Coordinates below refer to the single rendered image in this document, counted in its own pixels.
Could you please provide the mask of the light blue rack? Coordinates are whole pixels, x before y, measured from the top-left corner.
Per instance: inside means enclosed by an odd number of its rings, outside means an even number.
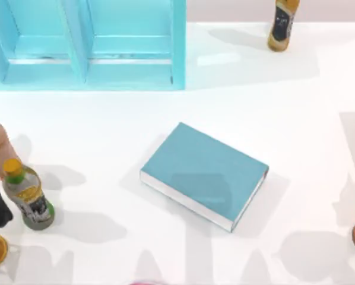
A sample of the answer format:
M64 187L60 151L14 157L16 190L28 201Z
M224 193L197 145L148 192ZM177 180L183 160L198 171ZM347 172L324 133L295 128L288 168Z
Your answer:
M182 90L186 0L0 0L0 91Z

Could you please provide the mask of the amber bottle with dark label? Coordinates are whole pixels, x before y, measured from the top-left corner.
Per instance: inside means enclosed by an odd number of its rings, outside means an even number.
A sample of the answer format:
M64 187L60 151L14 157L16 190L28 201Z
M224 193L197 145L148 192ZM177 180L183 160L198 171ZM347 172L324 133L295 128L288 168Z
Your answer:
M275 15L267 45L275 52L287 49L300 0L275 0Z

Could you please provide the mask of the teal book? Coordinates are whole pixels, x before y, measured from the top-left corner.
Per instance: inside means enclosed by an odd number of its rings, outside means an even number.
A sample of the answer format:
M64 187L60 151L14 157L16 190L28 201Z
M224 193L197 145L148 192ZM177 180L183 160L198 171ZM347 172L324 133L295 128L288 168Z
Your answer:
M269 166L179 123L140 170L140 180L228 232L263 184Z

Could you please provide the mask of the green bottle with yellow cap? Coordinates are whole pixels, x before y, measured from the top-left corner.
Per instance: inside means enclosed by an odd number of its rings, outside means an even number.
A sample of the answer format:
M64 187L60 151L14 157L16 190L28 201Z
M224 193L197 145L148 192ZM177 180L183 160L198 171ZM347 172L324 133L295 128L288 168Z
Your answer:
M19 208L25 225L35 231L47 229L54 221L55 210L47 200L38 174L18 159L3 164L3 189Z

